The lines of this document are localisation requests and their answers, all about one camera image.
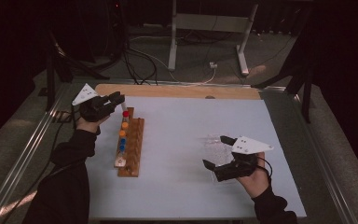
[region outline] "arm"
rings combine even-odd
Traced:
[[[89,222],[90,188],[86,158],[94,155],[98,122],[80,119],[68,142],[57,145],[50,175],[40,183],[22,223]]]
[[[264,159],[264,155],[264,152],[259,153],[258,157]],[[264,167],[265,162],[259,159],[258,165]],[[264,170],[256,169],[251,175],[239,177],[237,180],[255,202],[255,213],[261,224],[297,223],[296,213],[284,211],[287,201],[273,193],[269,177]]]

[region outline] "white tabletop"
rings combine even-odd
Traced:
[[[215,182],[202,163],[210,135],[244,135],[273,145],[266,152],[276,195],[287,210],[306,213],[262,100],[126,97],[145,119],[139,177],[117,177],[113,167],[121,108],[102,126],[87,160],[91,219],[238,219],[255,217],[254,203],[236,180]]]

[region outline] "gray carpet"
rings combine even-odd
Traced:
[[[215,38],[222,37],[222,34],[207,33],[206,35]],[[295,41],[296,39],[289,35],[251,35],[245,49],[247,63],[252,67],[251,74],[247,78],[240,75],[234,50],[234,46],[241,42],[241,35],[231,35],[228,39],[212,45],[179,46],[176,70],[172,73],[169,73],[164,65],[164,63],[168,63],[169,38],[136,38],[131,41],[131,48],[159,59],[159,61],[154,60],[158,71],[159,85],[177,83],[178,81],[196,83],[197,85],[204,84],[213,75],[211,69],[208,68],[208,63],[217,62],[214,77],[208,84],[240,86],[257,84],[275,76]],[[151,62],[133,55],[129,55],[129,58],[139,74],[138,80],[152,74],[153,64]],[[59,99],[60,103],[56,105],[56,110],[70,111],[70,103],[73,97],[80,91],[85,82],[93,87],[98,83],[133,82],[123,61],[102,72],[103,75],[111,77],[107,81],[96,80],[79,71],[74,71],[76,77],[72,83],[57,85],[57,91],[62,95],[62,98]],[[154,78],[149,78],[147,83],[155,84]],[[275,83],[274,86],[283,87],[289,80],[290,78],[286,78]],[[40,89],[46,87],[46,72],[35,77],[34,81],[36,84],[35,91],[0,131],[0,187],[4,184],[6,176],[23,150],[32,148],[32,146],[27,146],[30,139],[40,141],[38,147],[34,149],[34,154],[30,157],[29,164],[20,181],[13,183],[16,188],[8,193],[6,209],[2,210],[0,223],[10,212],[15,202],[23,197],[23,194],[43,169],[48,160],[55,134],[61,126],[60,123],[53,122],[54,119],[50,114],[45,113],[47,99],[37,96]],[[320,91],[315,86],[312,88],[311,124],[306,124],[299,116],[299,105],[294,100],[294,96],[285,94],[281,89],[261,92],[261,97],[266,101],[301,200],[308,214],[307,217],[301,218],[299,223],[350,223],[341,218],[350,217],[351,214],[358,221],[358,161]],[[35,130],[43,129],[43,127],[38,126],[40,121],[45,121],[49,126],[46,127],[43,136],[38,138],[32,136],[32,134]],[[67,140],[71,133],[71,123],[64,123],[60,129],[57,142]],[[322,158],[315,148],[322,150]],[[321,161],[330,164],[327,172]],[[328,188],[326,183],[330,182],[335,182],[338,189]],[[335,202],[335,195],[332,195],[331,192],[342,193],[351,213],[342,214],[340,210],[342,204],[339,204],[342,202]],[[21,204],[10,215],[7,223],[21,223],[28,205],[29,202]],[[154,222],[114,221],[110,223]],[[159,221],[158,223],[175,222]],[[214,223],[229,223],[229,221],[216,221]],[[245,220],[245,223],[257,222],[252,219]]]

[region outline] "black sleeve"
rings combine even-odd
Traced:
[[[69,142],[57,145],[55,164],[40,183],[23,224],[89,222],[90,186],[85,160],[94,155],[96,134],[76,130]]]
[[[252,200],[255,202],[255,214],[260,224],[297,223],[296,213],[284,211],[287,201],[274,195],[271,187]]]

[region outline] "floor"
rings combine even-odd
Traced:
[[[166,68],[170,47],[169,31],[158,27],[144,27],[133,28],[132,32],[141,33],[141,35],[130,36],[131,49],[128,49],[126,53],[128,60],[125,62],[124,57],[122,57],[122,60],[114,66],[101,72],[102,75],[110,77],[109,80],[96,80],[75,69],[73,71],[76,76],[73,82],[65,84],[65,87],[66,85],[69,86],[67,90],[59,88],[60,82],[56,80],[57,94],[60,95],[64,91],[62,98],[58,99],[61,103],[56,106],[57,110],[69,110],[70,100],[74,94],[80,91],[84,83],[89,83],[93,87],[98,83],[133,83],[135,79],[132,78],[131,74],[136,77],[137,82],[142,82],[145,77],[149,77],[144,82],[144,85],[249,86],[257,84],[278,74],[284,59],[296,42],[296,37],[290,35],[251,34],[245,48],[245,57],[251,72],[249,76],[244,77],[240,74],[235,54],[235,46],[240,44],[242,40],[242,35],[240,34],[216,34],[209,32],[194,34],[189,31],[181,32],[179,36],[186,36],[186,39],[180,38],[177,40],[179,47],[176,69],[174,72],[169,72]],[[200,41],[200,38],[197,36],[202,36],[202,44],[188,44],[189,41]],[[104,61],[106,61],[104,57],[97,58],[98,63]],[[210,62],[217,64],[214,70],[209,67]],[[273,86],[284,87],[289,80],[290,77],[285,78]],[[0,187],[3,186],[7,175],[14,172],[11,168],[14,167],[17,158],[23,150],[25,148],[32,148],[32,146],[27,145],[30,139],[40,140],[40,146],[34,148],[34,151],[30,153],[28,168],[21,174],[21,180],[17,182],[13,181],[12,183],[15,188],[8,192],[9,197],[0,211],[0,223],[21,223],[22,217],[27,210],[27,205],[33,196],[27,189],[36,181],[40,171],[44,171],[49,149],[52,147],[51,143],[65,141],[72,131],[70,124],[56,122],[53,119],[53,115],[45,112],[47,99],[46,97],[38,96],[39,91],[46,87],[46,71],[36,76],[34,82],[36,84],[35,91],[0,131]],[[306,139],[303,139],[304,134],[298,131],[300,129],[298,127],[304,126],[303,120],[293,120],[294,115],[291,114],[294,113],[293,109],[288,110],[294,106],[292,104],[293,97],[287,96],[284,93],[276,95],[271,92],[262,93],[261,96],[265,99],[268,110],[278,111],[274,112],[274,116],[271,117],[277,132],[287,133],[279,135],[280,141],[282,141],[282,146],[286,148],[285,155],[292,169],[295,181],[298,184],[298,190],[308,214],[307,217],[300,219],[299,223],[343,223],[342,217],[345,217],[345,215],[343,216],[337,211],[336,203],[332,200],[331,191],[329,191],[331,189],[326,187],[324,175],[318,169],[318,158],[315,157],[313,152],[308,150],[311,147],[306,146],[308,142]],[[345,135],[339,129],[334,115],[329,111],[317,87],[312,89],[310,115],[312,121],[311,128],[316,130],[314,134],[319,144],[322,145],[322,148],[334,147],[340,148],[341,152],[346,150],[351,151]],[[41,127],[39,125],[41,121],[50,123],[49,127]],[[33,136],[35,130],[44,130],[42,132],[43,136],[39,136],[40,138]],[[328,132],[333,134],[327,136],[323,130],[328,130]],[[330,153],[331,157],[328,159],[330,162],[332,158],[335,158],[335,155],[332,155],[333,152],[328,150],[327,153]],[[352,154],[349,152],[346,155],[348,155],[347,162],[351,162]],[[354,186],[351,182],[343,180],[339,185],[344,190],[339,190],[338,192],[352,195]],[[352,210],[346,216],[355,216],[358,220],[358,194],[353,194],[352,197],[349,198],[349,202],[353,204]],[[114,221],[103,223],[132,222]],[[176,222],[159,221],[158,223]],[[220,223],[230,223],[230,221],[216,221],[216,224]],[[246,220],[245,223],[257,222],[253,219]]]

